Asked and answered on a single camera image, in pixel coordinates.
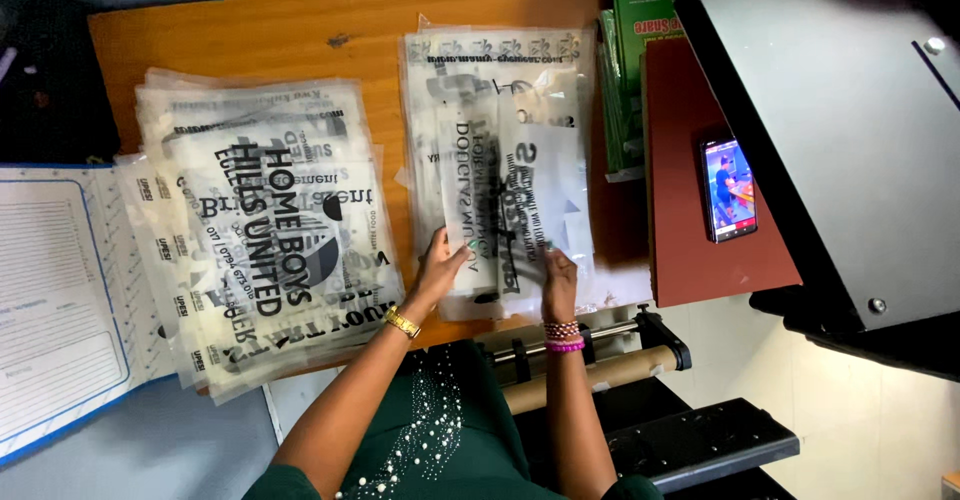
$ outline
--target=woman's hand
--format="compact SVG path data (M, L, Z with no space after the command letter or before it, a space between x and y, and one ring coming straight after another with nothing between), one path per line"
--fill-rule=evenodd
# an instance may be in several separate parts
M577 301L577 264L564 251L548 245L546 284L543 285L543 323L573 322Z
M416 272L413 288L410 289L407 298L403 300L403 305L397 311L408 321L420 325L441 298L450 292L457 271L470 256L471 249L466 245L450 256L447 227L439 227L430 239L430 247L427 248L426 254L420 258L420 267Z

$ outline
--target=wooden table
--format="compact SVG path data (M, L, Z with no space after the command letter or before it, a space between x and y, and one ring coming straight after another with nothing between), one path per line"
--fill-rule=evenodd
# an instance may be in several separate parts
M574 28L593 24L610 0L218 0L91 15L90 33L120 133L122 151L138 151L134 88L149 67L209 77L362 80L372 140L383 145L383 193L408 287L415 275L407 190L393 176L404 165L398 40L416 32L418 15L438 25ZM642 182L608 184L600 97L594 97L590 214L596 262L621 286L606 306L649 299ZM415 343L426 347L520 325L439 322L428 318Z

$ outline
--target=pink bracelet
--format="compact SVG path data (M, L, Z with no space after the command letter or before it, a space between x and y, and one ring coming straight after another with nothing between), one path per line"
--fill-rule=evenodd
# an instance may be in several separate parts
M548 351L558 353L576 352L577 350L583 350L586 345L582 336L578 336L574 340L547 339L543 342L543 346Z

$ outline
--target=metal bolt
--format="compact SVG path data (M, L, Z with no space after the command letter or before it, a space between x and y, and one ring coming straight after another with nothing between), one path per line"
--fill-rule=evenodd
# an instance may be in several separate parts
M867 307L870 308L870 311L875 315L882 315L887 312L887 302L883 301L879 297L870 299L870 303L867 304Z
M923 43L923 48L926 49L927 52L937 55L943 52L944 49L947 48L947 45L944 43L944 40L939 37L930 37Z

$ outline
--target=phone screen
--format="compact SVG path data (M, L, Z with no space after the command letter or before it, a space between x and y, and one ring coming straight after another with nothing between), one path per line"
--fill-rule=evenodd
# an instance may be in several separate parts
M757 231L754 175L736 139L701 142L704 205L714 243Z

